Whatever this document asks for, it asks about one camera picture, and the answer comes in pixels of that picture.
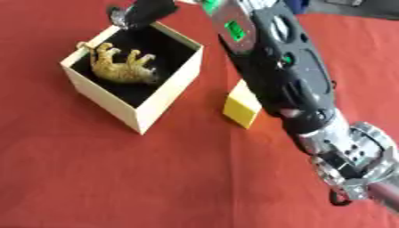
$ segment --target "yellow block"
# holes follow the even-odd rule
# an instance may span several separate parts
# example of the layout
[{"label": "yellow block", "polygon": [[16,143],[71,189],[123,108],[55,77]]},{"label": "yellow block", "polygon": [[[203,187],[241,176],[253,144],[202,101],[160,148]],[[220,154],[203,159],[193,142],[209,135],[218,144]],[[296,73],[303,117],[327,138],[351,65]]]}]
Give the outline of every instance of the yellow block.
[{"label": "yellow block", "polygon": [[241,80],[227,97],[224,115],[248,129],[261,109],[262,105],[249,91],[245,81]]}]

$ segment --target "red tablecloth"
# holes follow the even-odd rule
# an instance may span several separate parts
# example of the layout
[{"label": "red tablecloth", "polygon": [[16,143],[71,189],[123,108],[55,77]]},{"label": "red tablecloth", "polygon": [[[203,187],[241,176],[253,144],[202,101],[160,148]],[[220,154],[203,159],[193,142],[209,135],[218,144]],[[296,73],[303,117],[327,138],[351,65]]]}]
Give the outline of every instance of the red tablecloth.
[{"label": "red tablecloth", "polygon": [[[58,61],[108,26],[110,2],[0,1],[0,227],[399,225],[370,201],[330,206],[279,120],[263,113],[246,131],[222,116],[238,78],[196,6],[164,22],[207,47],[201,75],[148,134],[77,94]],[[399,23],[300,20],[338,81],[339,108],[399,141]]]}]

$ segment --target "toy leopard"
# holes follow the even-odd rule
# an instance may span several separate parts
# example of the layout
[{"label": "toy leopard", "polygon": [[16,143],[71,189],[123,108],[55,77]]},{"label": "toy leopard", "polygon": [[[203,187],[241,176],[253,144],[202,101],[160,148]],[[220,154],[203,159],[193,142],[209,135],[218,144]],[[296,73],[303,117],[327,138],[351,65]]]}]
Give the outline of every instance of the toy leopard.
[{"label": "toy leopard", "polygon": [[121,50],[114,48],[111,43],[103,43],[96,50],[87,45],[86,42],[77,44],[77,48],[85,47],[90,51],[90,64],[93,73],[100,78],[107,79],[116,83],[144,83],[157,84],[159,79],[155,75],[155,68],[147,69],[145,64],[155,60],[155,55],[146,54],[137,59],[140,55],[139,50],[132,50],[127,57],[126,63],[114,63],[112,57],[120,53]]}]

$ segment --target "green indicator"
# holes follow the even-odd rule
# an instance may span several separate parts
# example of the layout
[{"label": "green indicator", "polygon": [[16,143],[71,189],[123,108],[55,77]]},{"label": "green indicator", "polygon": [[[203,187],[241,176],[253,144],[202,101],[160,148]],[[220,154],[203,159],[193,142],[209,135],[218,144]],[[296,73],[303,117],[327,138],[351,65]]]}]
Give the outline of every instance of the green indicator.
[{"label": "green indicator", "polygon": [[229,30],[230,35],[232,36],[235,42],[239,42],[245,35],[247,35],[235,20],[225,23],[224,27],[227,28],[227,30]]},{"label": "green indicator", "polygon": [[292,63],[292,59],[291,59],[291,57],[289,57],[289,56],[283,57],[283,60],[284,60],[285,62],[287,62],[288,64]]},{"label": "green indicator", "polygon": [[219,5],[220,0],[203,0],[202,1],[202,8],[207,14],[212,14],[212,12],[217,8]]}]

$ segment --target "open box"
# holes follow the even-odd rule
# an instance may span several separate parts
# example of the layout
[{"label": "open box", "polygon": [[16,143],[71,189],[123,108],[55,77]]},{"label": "open box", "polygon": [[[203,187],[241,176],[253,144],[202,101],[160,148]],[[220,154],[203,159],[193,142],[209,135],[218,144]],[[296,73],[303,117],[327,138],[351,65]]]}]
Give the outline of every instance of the open box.
[{"label": "open box", "polygon": [[139,31],[110,26],[88,42],[96,47],[110,42],[122,50],[114,62],[124,62],[132,49],[157,56],[159,85],[117,84],[98,78],[91,71],[89,53],[80,48],[61,62],[78,92],[96,102],[139,134],[144,134],[179,94],[198,76],[203,46],[159,23]]}]

